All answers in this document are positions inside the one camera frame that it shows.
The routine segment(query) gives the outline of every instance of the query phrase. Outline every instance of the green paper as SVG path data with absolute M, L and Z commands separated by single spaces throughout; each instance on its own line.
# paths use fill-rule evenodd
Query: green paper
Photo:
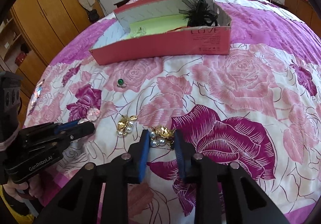
M 140 22 L 135 22 L 130 24 L 130 33 L 127 36 L 127 39 L 133 37 L 139 37 L 137 35 L 156 35 L 162 34 L 179 27 L 186 27 L 188 20 L 184 19 L 184 15 L 172 15 L 172 16 L 162 16 L 157 18 L 152 18 Z M 146 31 L 145 34 L 139 32 L 139 30 Z

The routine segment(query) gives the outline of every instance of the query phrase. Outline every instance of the human hand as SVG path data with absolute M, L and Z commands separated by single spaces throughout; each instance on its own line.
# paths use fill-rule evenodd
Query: human hand
M 8 183 L 3 185 L 3 188 L 5 192 L 13 197 L 14 199 L 23 202 L 22 198 L 19 196 L 17 190 L 26 190 L 29 188 L 29 194 L 30 196 L 36 197 L 37 199 L 40 198 L 43 194 L 43 188 L 41 186 L 41 179 L 39 174 L 33 176 L 29 180 L 29 185 L 27 182 L 21 183 L 21 184 L 15 184 L 12 182 L 11 179 L 8 180 Z

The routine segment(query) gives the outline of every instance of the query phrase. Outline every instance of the screw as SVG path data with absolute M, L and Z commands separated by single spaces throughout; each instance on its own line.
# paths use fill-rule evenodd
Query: screw
M 201 160 L 201 159 L 203 159 L 203 154 L 201 154 L 201 153 L 195 153 L 195 154 L 193 155 L 193 157 L 194 157 L 195 160 Z
M 121 155 L 121 158 L 123 160 L 129 160 L 132 156 L 129 153 L 124 153 Z
M 89 162 L 85 165 L 85 169 L 88 171 L 92 170 L 94 167 L 95 167 L 95 165 L 92 162 Z
M 230 167 L 232 169 L 237 170 L 240 167 L 240 164 L 238 164 L 237 162 L 233 161 L 233 162 L 230 163 Z

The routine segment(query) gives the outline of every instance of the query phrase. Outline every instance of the black feather hair accessory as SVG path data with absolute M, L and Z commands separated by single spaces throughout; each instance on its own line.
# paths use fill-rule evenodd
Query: black feather hair accessory
M 218 25 L 217 14 L 209 9 L 208 3 L 205 0 L 182 1 L 190 8 L 190 10 L 179 10 L 179 13 L 184 14 L 185 19 L 188 19 L 188 27 L 212 26 L 213 23 L 215 23 L 215 26 Z

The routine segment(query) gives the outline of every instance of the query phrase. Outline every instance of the pink strap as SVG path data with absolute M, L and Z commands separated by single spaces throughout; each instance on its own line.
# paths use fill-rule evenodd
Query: pink strap
M 20 130 L 20 123 L 17 127 L 17 129 L 13 132 L 13 134 L 10 136 L 10 138 L 8 138 L 7 140 L 5 140 L 4 142 L 0 142 L 0 151 L 5 151 L 11 144 L 12 142 L 16 139 L 16 137 L 18 136 L 18 132 Z

